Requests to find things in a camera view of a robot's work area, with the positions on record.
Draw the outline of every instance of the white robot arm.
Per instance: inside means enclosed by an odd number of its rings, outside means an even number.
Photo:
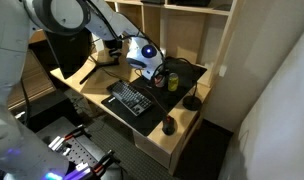
[[[144,68],[147,79],[163,61],[156,46],[104,0],[0,0],[0,169],[9,174],[8,179],[35,180],[48,173],[61,177],[67,173],[68,160],[18,122],[8,111],[7,99],[20,81],[31,32],[41,28],[64,35],[84,27],[103,40],[124,32],[131,35],[127,60]]]

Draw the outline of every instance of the can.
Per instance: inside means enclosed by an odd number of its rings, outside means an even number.
[[[171,73],[168,81],[168,90],[176,91],[179,85],[179,76],[176,73]]]
[[[158,75],[154,78],[155,86],[156,87],[163,87],[165,82],[165,77],[162,75]]]

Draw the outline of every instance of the wooden cabinet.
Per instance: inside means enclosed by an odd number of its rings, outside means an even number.
[[[162,50],[166,50],[167,56],[183,57],[191,63],[206,65],[207,76],[199,82],[212,87],[244,0],[212,0],[208,7],[177,6],[170,0],[165,0],[164,5],[141,3],[139,0],[106,1],[113,9],[126,15]],[[225,9],[230,7],[230,10],[219,10],[222,5]],[[223,24],[217,27],[215,22],[209,23],[213,17]],[[211,28],[219,28],[221,33],[213,37],[209,35]]]

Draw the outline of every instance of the white wall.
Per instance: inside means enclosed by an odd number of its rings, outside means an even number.
[[[230,131],[244,119],[304,30],[304,0],[245,0],[205,119]]]
[[[228,148],[221,180],[304,180],[304,35]]]

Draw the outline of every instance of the black mat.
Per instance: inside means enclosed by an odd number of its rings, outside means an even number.
[[[153,106],[143,112],[138,117],[134,116],[120,101],[117,99],[110,101],[113,96],[102,101],[102,104],[126,121],[130,126],[136,129],[144,136],[148,136],[152,130],[166,117],[173,107],[188,93],[193,87],[194,80],[199,79],[206,69],[193,65],[193,71],[189,64],[175,61],[167,64],[170,73],[177,73],[179,76],[179,86],[175,92],[163,88],[150,87],[149,82],[143,77],[137,78],[131,83],[132,87],[149,98]]]

